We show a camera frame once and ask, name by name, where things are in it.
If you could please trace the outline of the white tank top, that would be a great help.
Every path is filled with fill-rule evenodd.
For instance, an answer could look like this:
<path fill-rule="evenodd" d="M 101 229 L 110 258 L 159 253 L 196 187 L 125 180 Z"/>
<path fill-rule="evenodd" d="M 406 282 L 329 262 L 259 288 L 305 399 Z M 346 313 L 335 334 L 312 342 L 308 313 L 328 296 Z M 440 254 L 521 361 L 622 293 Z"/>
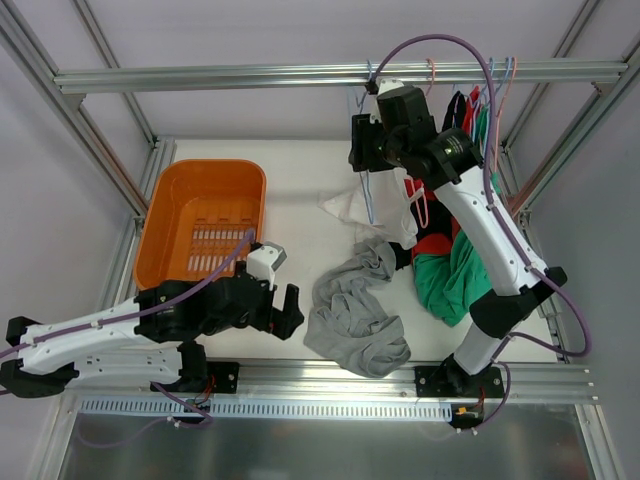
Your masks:
<path fill-rule="evenodd" d="M 411 206 L 424 188 L 401 168 L 360 173 L 358 183 L 336 195 L 322 194 L 318 206 L 344 223 L 356 226 L 360 238 L 380 236 L 410 250 L 417 243 L 418 222 Z"/>

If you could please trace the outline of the grey tank top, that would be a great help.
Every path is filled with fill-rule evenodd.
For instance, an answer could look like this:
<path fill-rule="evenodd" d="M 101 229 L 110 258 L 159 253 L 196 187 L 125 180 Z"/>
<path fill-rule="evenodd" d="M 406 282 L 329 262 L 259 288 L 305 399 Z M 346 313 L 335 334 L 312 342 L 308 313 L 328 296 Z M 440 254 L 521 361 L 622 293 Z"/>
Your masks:
<path fill-rule="evenodd" d="M 391 282 L 396 256 L 380 237 L 354 245 L 353 256 L 314 284 L 303 343 L 361 377 L 384 378 L 411 357 L 399 316 L 390 316 L 369 290 Z"/>

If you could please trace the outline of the black tank top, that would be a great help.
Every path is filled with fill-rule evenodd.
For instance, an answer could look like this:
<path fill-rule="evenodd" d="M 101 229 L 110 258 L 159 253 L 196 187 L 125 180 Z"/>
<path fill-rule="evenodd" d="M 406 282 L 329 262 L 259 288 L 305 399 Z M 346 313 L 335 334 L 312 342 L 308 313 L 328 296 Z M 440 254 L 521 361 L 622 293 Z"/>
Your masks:
<path fill-rule="evenodd" d="M 408 193 L 410 180 L 405 180 L 404 183 Z M 448 255 L 451 252 L 457 232 L 460 230 L 457 221 L 453 219 L 449 210 L 436 199 L 434 193 L 426 189 L 426 195 L 429 221 L 425 229 L 420 228 L 417 224 L 418 218 L 415 204 L 412 203 L 410 206 L 410 211 L 418 226 L 417 243 L 410 249 L 403 249 L 400 244 L 391 243 L 396 256 L 396 270 L 409 266 L 416 255 Z"/>

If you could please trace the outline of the red tank top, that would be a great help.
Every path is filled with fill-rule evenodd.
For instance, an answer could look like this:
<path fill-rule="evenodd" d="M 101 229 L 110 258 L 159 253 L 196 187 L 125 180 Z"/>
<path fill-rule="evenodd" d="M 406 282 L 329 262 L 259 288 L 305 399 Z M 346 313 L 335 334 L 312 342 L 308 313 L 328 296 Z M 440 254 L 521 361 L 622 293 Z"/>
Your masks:
<path fill-rule="evenodd" d="M 473 117 L 472 102 L 477 100 L 478 96 L 478 87 L 472 90 L 471 99 L 460 91 L 454 93 L 447 106 L 442 129 L 461 128 L 466 134 L 470 134 Z M 460 231 L 457 220 L 435 194 L 423 186 L 421 181 L 406 180 L 405 186 L 408 193 L 413 193 L 419 188 L 424 191 L 423 196 L 411 206 L 411 212 L 418 225 L 417 244 L 412 248 L 412 256 L 449 254 Z"/>

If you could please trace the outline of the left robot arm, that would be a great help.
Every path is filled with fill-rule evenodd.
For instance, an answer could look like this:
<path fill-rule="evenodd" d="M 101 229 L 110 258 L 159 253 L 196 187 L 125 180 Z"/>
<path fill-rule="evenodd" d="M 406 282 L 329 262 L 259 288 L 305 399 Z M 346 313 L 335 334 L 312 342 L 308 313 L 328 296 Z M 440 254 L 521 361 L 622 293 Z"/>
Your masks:
<path fill-rule="evenodd" d="M 210 283 L 169 280 L 109 309 L 58 324 L 11 319 L 1 354 L 1 392 L 43 398 L 70 385 L 155 382 L 196 391 L 207 382 L 196 340 L 252 327 L 286 340 L 303 323 L 299 289 L 286 288 L 282 308 L 266 280 L 240 272 Z"/>

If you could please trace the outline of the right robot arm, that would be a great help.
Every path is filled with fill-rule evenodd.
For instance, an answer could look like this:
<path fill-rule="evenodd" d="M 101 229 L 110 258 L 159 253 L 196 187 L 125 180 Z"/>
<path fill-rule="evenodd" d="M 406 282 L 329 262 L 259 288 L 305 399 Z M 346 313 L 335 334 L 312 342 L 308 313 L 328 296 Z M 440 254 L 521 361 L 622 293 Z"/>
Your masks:
<path fill-rule="evenodd" d="M 402 168 L 442 203 L 487 270 L 490 290 L 470 306 L 472 324 L 460 346 L 429 379 L 466 397 L 503 340 L 567 281 L 530 248 L 490 180 L 480 150 L 461 129 L 438 132 L 424 92 L 399 80 L 370 82 L 377 107 L 352 119 L 349 162 L 356 172 Z"/>

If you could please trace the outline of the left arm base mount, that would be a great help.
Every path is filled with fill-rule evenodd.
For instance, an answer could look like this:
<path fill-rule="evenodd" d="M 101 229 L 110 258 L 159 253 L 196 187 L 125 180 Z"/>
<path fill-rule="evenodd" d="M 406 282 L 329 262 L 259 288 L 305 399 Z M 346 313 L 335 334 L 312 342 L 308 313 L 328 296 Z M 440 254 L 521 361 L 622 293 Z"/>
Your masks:
<path fill-rule="evenodd" d="M 240 364 L 231 361 L 206 361 L 179 370 L 176 381 L 161 383 L 170 393 L 236 394 Z"/>

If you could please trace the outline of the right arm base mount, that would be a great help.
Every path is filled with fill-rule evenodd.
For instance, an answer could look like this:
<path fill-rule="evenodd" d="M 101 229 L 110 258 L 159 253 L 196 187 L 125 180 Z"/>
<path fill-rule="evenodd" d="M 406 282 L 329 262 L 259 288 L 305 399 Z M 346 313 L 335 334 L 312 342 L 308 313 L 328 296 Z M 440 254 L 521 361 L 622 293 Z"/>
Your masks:
<path fill-rule="evenodd" d="M 495 366 L 486 367 L 477 375 L 468 375 L 464 370 L 444 364 L 419 365 L 413 371 L 418 398 L 504 397 L 502 374 Z"/>

